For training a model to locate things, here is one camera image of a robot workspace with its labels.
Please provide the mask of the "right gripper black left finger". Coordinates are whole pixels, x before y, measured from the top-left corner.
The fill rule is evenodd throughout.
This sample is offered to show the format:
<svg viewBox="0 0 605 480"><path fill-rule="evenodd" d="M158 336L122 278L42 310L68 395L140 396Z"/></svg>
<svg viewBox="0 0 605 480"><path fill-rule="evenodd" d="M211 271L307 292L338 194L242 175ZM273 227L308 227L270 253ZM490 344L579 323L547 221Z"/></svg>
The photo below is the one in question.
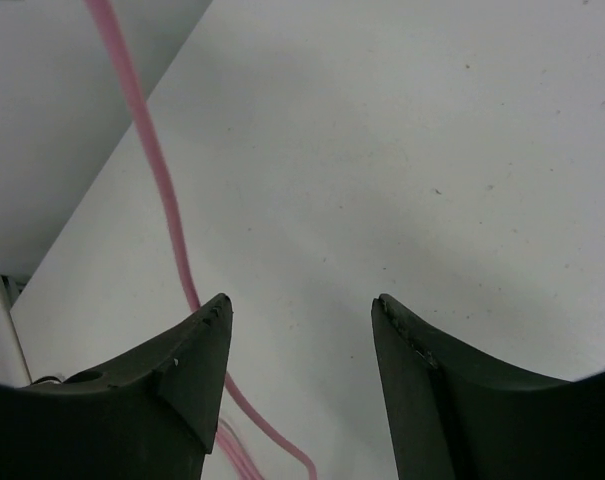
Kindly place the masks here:
<svg viewBox="0 0 605 480"><path fill-rule="evenodd" d="M219 294L62 383L0 385L0 479L198 479L213 450L232 335Z"/></svg>

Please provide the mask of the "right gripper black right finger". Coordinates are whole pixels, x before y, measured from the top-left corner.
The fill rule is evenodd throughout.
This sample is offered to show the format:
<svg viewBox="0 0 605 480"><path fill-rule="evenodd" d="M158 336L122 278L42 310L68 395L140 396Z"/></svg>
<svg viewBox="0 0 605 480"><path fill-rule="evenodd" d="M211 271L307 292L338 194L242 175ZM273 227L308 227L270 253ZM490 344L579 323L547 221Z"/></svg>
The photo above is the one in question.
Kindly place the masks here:
<svg viewBox="0 0 605 480"><path fill-rule="evenodd" d="M371 318L399 478L605 479L605 371L527 371L388 294Z"/></svg>

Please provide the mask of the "pink wired headphones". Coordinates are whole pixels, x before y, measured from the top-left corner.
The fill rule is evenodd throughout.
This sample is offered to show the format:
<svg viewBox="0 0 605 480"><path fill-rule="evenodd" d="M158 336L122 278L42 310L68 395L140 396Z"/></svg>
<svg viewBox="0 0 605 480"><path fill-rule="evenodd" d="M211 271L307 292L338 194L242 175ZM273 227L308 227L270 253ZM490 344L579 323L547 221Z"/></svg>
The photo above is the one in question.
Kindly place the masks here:
<svg viewBox="0 0 605 480"><path fill-rule="evenodd" d="M86 7L117 73L162 202L179 280L190 310L196 312L201 308L201 301L191 273L177 197L131 54L112 4L109 1L88 1ZM258 413L230 374L225 375L224 387L236 406L257 428L305 467L310 479L318 477L316 465L311 458Z"/></svg>

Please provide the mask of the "aluminium table frame rail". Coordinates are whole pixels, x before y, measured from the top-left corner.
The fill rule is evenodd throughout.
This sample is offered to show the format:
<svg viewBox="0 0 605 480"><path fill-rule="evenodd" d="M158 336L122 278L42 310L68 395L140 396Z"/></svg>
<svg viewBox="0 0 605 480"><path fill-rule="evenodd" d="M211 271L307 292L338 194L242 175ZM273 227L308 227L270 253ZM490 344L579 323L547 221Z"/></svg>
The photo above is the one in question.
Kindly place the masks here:
<svg viewBox="0 0 605 480"><path fill-rule="evenodd" d="M20 294L16 281L0 275L0 384L24 387L32 382L11 308Z"/></svg>

